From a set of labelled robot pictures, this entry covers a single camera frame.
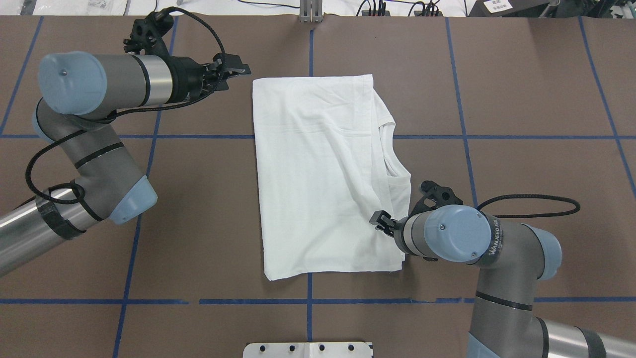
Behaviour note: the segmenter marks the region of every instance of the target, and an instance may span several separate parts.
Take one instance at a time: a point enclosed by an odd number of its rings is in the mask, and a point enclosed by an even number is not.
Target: brown table
[[[365,73],[396,119],[414,188],[435,180],[467,204],[518,192],[578,199],[576,215],[524,220],[564,252],[535,313],[636,340],[636,22],[204,19],[254,74],[195,106],[118,119],[159,202],[0,279],[0,356],[240,357],[248,342],[307,340],[372,341],[376,357],[463,356],[476,269],[410,257],[398,273],[263,274],[251,82]],[[31,195],[24,169],[45,145],[31,127],[39,60],[119,53],[132,21],[0,18],[0,213]],[[216,52],[205,29],[179,19],[174,54],[207,62]],[[44,188],[75,175],[56,150],[34,177]]]

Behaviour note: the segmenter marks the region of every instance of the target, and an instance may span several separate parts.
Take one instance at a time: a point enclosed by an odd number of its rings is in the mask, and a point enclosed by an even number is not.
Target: white cloth
[[[397,271],[404,254],[369,224],[407,215],[411,174],[373,76],[254,81],[265,275]]]

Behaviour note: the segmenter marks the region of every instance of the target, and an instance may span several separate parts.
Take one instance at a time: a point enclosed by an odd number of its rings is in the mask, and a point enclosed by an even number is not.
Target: black band
[[[104,148],[101,148],[100,150],[97,150],[95,152],[92,152],[91,154],[88,154],[86,157],[80,159],[77,161],[77,163],[75,163],[75,168],[79,169],[82,165],[92,161],[93,159],[97,158],[100,155],[104,155],[108,152],[110,152],[111,150],[117,149],[117,148],[121,148],[123,147],[123,143],[122,142],[117,142],[115,144],[111,144],[108,145]]]
[[[482,215],[485,215],[488,219],[491,237],[488,249],[481,255],[478,262],[480,266],[489,266],[494,264],[499,258],[499,254],[501,254],[501,248],[504,244],[504,231],[501,229],[501,220],[499,218],[484,213]]]
[[[137,61],[139,67],[141,67],[141,71],[144,73],[144,79],[146,80],[146,96],[144,96],[144,100],[141,101],[139,107],[143,106],[148,102],[148,98],[150,98],[150,76],[148,75],[148,70],[144,63],[137,56],[131,55],[133,59]]]
[[[548,327],[546,327],[546,323],[540,319],[539,317],[536,317],[536,319],[539,321],[539,324],[541,324],[541,332],[543,332],[543,353],[541,354],[541,358],[548,358],[548,352],[550,351],[550,337],[548,336]]]
[[[71,188],[71,190],[73,190],[73,194],[75,194],[76,197],[80,196],[80,192],[77,190],[77,188],[73,187]],[[90,217],[94,218],[98,222],[103,220],[102,217],[100,217],[97,213],[93,211],[93,209],[91,209],[91,207],[88,205],[88,203],[84,199],[80,199],[79,204],[81,205],[82,208],[84,208],[84,210],[86,210],[86,212],[90,215]]]
[[[86,232],[85,230],[79,230],[77,227],[74,227],[70,221],[64,219],[60,212],[57,211],[55,204],[50,201],[37,197],[36,206],[44,222],[61,238],[71,240]]]
[[[532,311],[532,305],[531,304],[523,304],[523,303],[512,302],[512,301],[508,301],[507,299],[491,296],[489,294],[485,294],[485,293],[479,292],[479,291],[475,292],[475,296],[479,297],[481,299],[485,299],[486,301],[490,301],[490,302],[493,302],[493,303],[501,304],[503,306],[516,308],[517,310]]]
[[[577,328],[581,331],[581,333],[583,333],[585,342],[588,344],[588,358],[607,358],[605,345],[598,333],[585,328]]]

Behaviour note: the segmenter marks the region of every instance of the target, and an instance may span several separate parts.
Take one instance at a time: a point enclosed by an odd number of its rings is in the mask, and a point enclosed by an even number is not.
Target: white label
[[[484,1],[483,4],[486,5],[486,9],[488,9],[490,13],[498,13],[500,11],[506,11],[513,8],[508,0],[489,0]]]
[[[88,0],[88,5],[94,8],[104,9],[106,8],[106,0]]]

